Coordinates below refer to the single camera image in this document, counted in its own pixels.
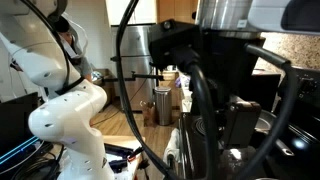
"tile backsplash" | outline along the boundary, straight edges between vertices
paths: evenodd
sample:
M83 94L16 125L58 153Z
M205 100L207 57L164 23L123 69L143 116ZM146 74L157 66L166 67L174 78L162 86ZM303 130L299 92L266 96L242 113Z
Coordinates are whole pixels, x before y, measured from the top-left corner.
M291 60L294 66L320 69L320 36L262 33L264 48ZM281 72L259 59L256 68Z

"refrigerator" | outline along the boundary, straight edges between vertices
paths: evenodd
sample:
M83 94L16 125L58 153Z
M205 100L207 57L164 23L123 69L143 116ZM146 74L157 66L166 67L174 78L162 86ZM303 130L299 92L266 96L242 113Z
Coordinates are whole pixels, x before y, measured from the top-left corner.
M136 74L153 75L155 70L150 66L151 56L148 48L148 29L152 24L128 25L121 43L123 74L125 78ZM116 55L116 37L118 26L111 26L113 56ZM155 79L136 78L126 81L126 89L133 111L142 111L141 102L152 102ZM116 96L120 96L118 83L115 83Z

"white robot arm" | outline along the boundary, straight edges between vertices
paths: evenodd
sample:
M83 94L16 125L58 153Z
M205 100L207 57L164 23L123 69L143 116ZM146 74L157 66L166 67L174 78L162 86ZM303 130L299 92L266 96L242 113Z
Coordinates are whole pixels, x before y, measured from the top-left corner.
M59 12L61 5L62 13L67 0L32 0L32 3L48 17ZM22 1L0 1L0 39L33 83L54 91L63 88L69 61L43 20ZM90 118L105 105L106 93L81 79L71 63L68 66L67 85L73 86L31 113L30 130L42 140L58 142L67 148L71 163L59 179L114 179L105 158L102 134L89 126Z

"trash can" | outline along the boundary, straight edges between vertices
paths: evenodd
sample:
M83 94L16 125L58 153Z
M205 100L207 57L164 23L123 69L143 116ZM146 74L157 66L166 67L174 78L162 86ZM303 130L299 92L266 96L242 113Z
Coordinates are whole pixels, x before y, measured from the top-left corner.
M154 90L157 122L160 126L169 125L172 122L171 88L158 86Z

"kitchen cabinet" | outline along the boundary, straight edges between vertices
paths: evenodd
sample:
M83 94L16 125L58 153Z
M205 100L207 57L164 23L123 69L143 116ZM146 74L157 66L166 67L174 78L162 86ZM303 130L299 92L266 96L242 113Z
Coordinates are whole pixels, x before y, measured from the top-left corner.
M192 13L197 11L198 0L157 0L158 22L174 19L194 23Z
M106 0L110 25L119 25L130 0ZM128 24L156 23L156 0L140 0Z

